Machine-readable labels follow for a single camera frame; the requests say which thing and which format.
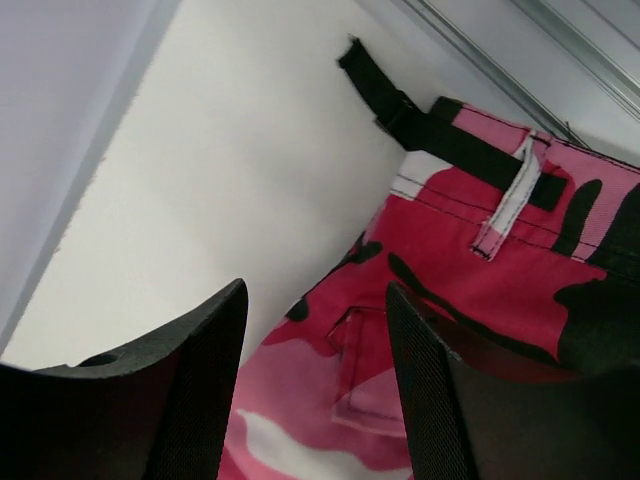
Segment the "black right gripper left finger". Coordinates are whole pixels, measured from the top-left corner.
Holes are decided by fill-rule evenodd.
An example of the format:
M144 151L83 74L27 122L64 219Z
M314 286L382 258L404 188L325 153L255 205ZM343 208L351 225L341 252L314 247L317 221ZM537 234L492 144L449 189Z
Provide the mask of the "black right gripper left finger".
M234 280L76 366L1 369L5 479L213 479L247 323Z

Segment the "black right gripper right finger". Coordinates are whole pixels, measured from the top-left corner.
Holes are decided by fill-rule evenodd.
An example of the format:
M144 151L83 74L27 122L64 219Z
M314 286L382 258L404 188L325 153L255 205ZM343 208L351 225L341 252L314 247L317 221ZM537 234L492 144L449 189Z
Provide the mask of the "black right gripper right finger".
M635 479L639 366L574 375L386 292L388 330L418 479Z

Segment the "pink camouflage trousers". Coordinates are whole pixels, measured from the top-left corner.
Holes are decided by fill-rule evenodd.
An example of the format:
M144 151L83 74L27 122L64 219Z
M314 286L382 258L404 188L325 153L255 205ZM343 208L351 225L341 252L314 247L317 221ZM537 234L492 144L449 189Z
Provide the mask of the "pink camouflage trousers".
M393 283L574 375L639 366L638 169L446 97L422 111L359 41L339 64L406 157L343 260L241 367L223 479L418 479Z

